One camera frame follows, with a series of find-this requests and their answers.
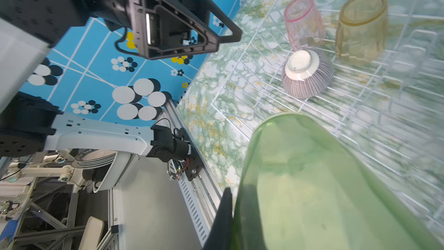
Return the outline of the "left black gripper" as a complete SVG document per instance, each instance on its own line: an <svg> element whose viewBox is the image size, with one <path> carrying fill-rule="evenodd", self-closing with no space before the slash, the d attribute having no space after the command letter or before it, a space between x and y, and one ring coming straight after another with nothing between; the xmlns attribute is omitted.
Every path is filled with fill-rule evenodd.
<svg viewBox="0 0 444 250"><path fill-rule="evenodd" d="M239 42L242 30L210 0L127 0L136 52L149 60L218 52L220 42ZM210 29L213 13L230 30Z"/></svg>

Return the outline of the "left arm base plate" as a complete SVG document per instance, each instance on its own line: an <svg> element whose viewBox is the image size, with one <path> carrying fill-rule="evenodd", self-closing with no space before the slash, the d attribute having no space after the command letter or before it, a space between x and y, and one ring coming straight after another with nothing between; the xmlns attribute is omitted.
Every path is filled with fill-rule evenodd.
<svg viewBox="0 0 444 250"><path fill-rule="evenodd" d="M186 130L184 128L175 129L174 133L176 136L180 137L182 140L188 142L191 147L191 154L188 155L187 163L188 165L185 165L185 174L187 176L187 179L189 181L192 181L196 177L198 177L198 174L201 172L201 170L204 168L204 163L201 159L200 154L198 153L196 147L191 141L191 138L188 136Z"/></svg>

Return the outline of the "green glass cup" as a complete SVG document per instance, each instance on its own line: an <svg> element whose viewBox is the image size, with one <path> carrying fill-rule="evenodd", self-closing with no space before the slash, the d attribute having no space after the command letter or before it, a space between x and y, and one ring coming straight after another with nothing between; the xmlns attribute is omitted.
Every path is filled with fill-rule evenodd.
<svg viewBox="0 0 444 250"><path fill-rule="evenodd" d="M312 118L263 121L247 149L233 250L441 250L443 245Z"/></svg>

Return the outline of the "white wire dish rack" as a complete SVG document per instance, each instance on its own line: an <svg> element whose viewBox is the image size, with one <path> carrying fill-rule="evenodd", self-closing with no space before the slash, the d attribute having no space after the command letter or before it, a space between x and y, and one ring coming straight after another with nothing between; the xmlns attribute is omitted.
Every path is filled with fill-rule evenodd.
<svg viewBox="0 0 444 250"><path fill-rule="evenodd" d="M315 118L365 161L436 236L444 236L444 0L387 0L383 53L353 64L335 55L335 32L348 0L314 0L327 36L318 50L334 65L320 95L299 100L281 72L291 46L284 10L273 0L212 106L250 138L267 117Z"/></svg>

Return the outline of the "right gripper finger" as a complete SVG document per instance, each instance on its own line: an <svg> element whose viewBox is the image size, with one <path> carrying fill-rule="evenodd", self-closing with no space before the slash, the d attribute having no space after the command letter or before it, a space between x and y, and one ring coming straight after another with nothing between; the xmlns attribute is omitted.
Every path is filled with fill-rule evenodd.
<svg viewBox="0 0 444 250"><path fill-rule="evenodd" d="M208 239L203 250L229 250L232 232L232 192L225 188Z"/></svg>

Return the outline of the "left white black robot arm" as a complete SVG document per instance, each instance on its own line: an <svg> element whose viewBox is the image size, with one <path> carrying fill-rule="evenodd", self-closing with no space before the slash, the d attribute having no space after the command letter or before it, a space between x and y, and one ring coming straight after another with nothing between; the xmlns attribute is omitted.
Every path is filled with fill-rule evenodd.
<svg viewBox="0 0 444 250"><path fill-rule="evenodd" d="M137 76L238 42L237 0L1 0L1 156L50 148L64 112L120 123Z"/></svg>

